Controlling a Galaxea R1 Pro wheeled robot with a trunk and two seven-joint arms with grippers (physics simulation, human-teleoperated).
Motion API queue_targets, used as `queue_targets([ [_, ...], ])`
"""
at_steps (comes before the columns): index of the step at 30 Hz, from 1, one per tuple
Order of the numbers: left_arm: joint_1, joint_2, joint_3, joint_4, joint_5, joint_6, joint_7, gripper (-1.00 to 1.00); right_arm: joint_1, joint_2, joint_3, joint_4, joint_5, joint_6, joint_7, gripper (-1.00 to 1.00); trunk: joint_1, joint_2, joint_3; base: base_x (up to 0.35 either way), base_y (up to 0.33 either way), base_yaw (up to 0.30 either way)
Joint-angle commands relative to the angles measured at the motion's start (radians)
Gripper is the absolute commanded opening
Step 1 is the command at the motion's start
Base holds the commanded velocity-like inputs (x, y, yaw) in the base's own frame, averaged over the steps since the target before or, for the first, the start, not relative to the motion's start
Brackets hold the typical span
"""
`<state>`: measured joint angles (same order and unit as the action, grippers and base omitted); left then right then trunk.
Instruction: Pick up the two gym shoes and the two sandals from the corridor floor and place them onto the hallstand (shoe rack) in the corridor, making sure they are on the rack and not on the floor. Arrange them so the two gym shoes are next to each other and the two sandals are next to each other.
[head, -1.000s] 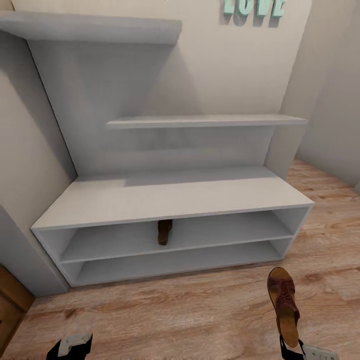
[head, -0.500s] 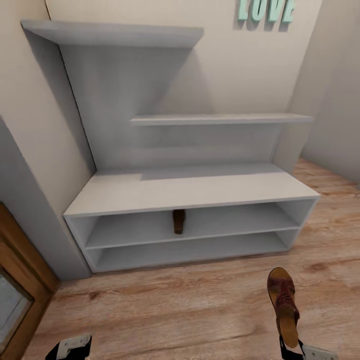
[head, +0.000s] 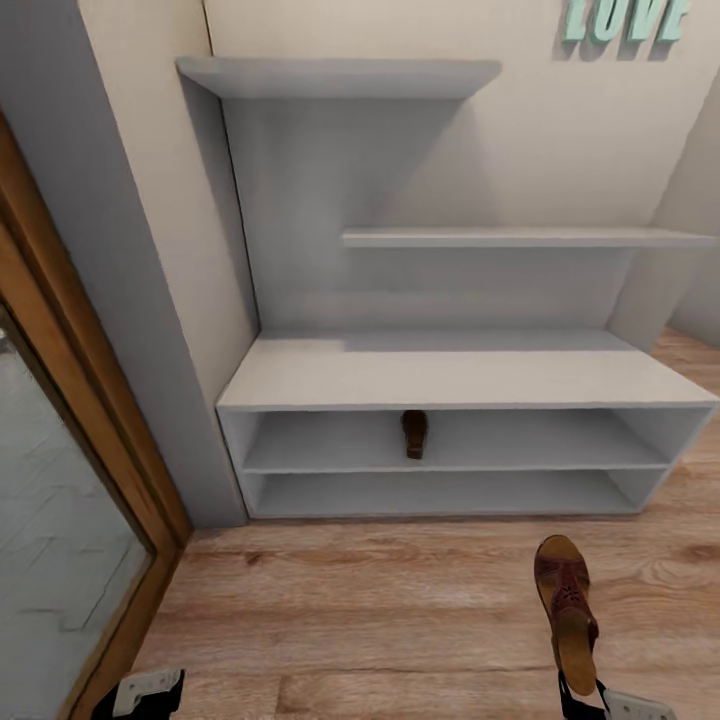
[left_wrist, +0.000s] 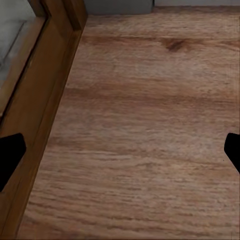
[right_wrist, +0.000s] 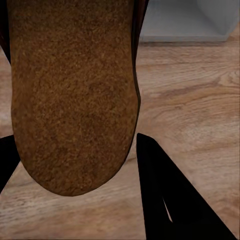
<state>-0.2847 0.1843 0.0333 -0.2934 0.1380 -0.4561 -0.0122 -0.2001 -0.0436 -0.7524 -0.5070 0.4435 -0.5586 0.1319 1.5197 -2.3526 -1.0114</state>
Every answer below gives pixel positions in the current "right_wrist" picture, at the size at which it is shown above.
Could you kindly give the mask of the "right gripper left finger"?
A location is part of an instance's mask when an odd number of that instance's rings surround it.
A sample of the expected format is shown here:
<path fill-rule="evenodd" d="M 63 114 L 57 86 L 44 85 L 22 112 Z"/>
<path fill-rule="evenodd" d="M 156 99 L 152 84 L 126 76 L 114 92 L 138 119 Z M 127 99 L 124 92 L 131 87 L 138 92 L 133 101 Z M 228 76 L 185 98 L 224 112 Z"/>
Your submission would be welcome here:
<path fill-rule="evenodd" d="M 0 193 L 20 162 L 14 135 L 0 138 Z"/>

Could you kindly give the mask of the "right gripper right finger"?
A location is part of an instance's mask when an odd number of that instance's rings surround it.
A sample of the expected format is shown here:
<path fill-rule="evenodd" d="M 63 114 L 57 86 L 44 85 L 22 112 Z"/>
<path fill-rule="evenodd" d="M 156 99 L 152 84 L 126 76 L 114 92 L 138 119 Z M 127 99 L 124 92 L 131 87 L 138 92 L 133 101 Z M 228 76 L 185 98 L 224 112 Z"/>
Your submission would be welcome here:
<path fill-rule="evenodd" d="M 146 240 L 237 240 L 153 138 L 136 148 Z"/>

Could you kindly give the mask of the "sandal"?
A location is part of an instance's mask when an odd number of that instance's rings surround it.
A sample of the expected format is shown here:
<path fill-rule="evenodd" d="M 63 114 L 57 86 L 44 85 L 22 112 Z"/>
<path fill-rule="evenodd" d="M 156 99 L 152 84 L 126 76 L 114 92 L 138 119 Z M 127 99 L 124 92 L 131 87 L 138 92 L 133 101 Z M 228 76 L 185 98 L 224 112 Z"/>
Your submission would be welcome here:
<path fill-rule="evenodd" d="M 104 185 L 126 161 L 141 95 L 136 57 L 149 0 L 0 0 L 20 160 L 63 196 Z"/>

